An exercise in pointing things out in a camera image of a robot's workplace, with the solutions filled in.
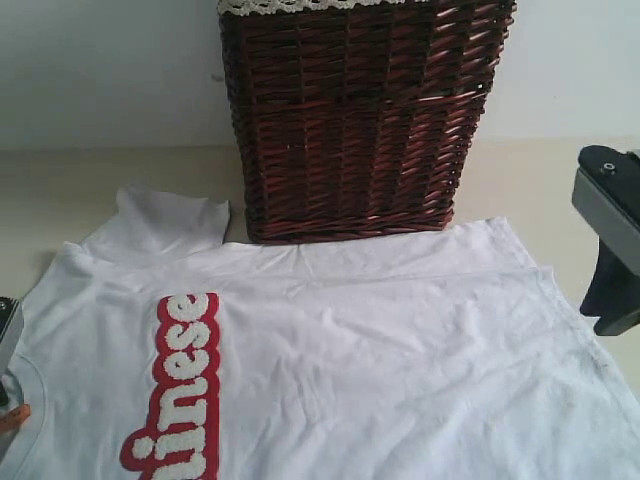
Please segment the white t-shirt red lettering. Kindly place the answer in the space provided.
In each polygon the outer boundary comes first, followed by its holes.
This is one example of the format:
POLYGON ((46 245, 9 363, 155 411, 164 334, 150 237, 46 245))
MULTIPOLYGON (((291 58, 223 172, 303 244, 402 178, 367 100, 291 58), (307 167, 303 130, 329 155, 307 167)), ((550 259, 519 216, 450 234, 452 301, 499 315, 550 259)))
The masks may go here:
POLYGON ((258 246, 116 205, 17 314, 3 478, 638 477, 638 401, 505 220, 258 246))

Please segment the dark red wicker basket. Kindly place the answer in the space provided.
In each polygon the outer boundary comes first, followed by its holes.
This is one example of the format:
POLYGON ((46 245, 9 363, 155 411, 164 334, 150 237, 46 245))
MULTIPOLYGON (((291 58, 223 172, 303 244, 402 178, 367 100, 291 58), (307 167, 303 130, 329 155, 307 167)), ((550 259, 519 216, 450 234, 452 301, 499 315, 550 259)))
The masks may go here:
POLYGON ((440 230, 517 5, 219 17, 257 243, 440 230))

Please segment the orange neck label tag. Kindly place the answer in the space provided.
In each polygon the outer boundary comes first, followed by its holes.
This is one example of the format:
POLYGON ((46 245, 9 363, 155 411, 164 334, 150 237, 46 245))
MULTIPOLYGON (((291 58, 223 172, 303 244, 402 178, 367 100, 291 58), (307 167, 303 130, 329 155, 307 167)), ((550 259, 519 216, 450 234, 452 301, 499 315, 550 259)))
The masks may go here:
POLYGON ((31 416, 29 404, 22 404, 1 415, 0 433, 4 434, 19 429, 31 416))

